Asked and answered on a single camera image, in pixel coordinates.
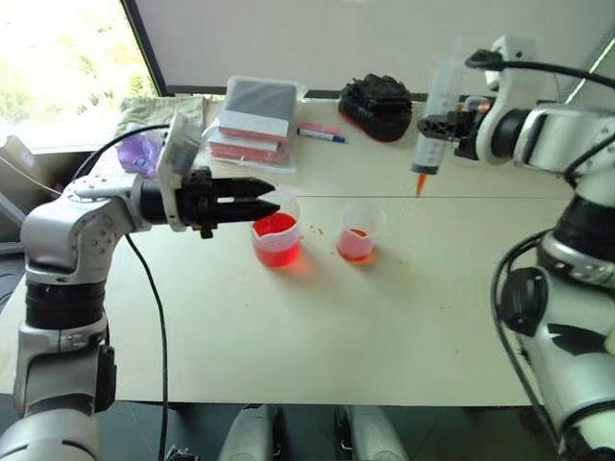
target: pen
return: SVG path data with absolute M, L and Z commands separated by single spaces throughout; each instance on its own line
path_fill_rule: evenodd
M 306 130 L 305 128 L 298 128 L 297 134 L 299 136 L 317 137 L 318 139 L 327 139 L 332 142 L 346 142 L 346 138 L 338 136 L 336 134 L 320 133 L 314 130 Z

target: orange syringe tip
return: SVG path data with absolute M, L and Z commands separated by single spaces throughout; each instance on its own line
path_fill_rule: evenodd
M 425 181 L 427 180 L 427 176 L 425 173 L 419 173 L 419 179 L 416 182 L 416 196 L 420 197 L 421 192 L 423 191 L 423 186 L 425 185 Z

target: measuring cup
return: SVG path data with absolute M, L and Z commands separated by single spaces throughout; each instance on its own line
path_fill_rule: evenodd
M 279 190 L 261 199 L 279 205 L 280 210 L 252 225 L 254 250 L 265 266 L 284 266 L 294 261 L 300 252 L 299 203 L 291 194 Z
M 386 224 L 384 211 L 368 203 L 352 203 L 342 210 L 341 221 L 337 252 L 351 262 L 367 259 L 374 250 L 376 236 Z

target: green cloth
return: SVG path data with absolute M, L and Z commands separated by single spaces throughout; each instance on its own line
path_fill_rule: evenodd
M 119 136 L 139 126 L 169 123 L 175 112 L 181 112 L 203 129 L 208 98 L 204 96 L 171 96 L 163 98 L 127 98 L 121 104 L 121 118 L 115 129 Z

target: black bag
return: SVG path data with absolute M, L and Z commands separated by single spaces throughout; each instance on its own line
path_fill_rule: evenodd
M 337 108 L 378 141 L 399 139 L 412 119 L 410 92 L 387 75 L 353 79 L 342 89 Z

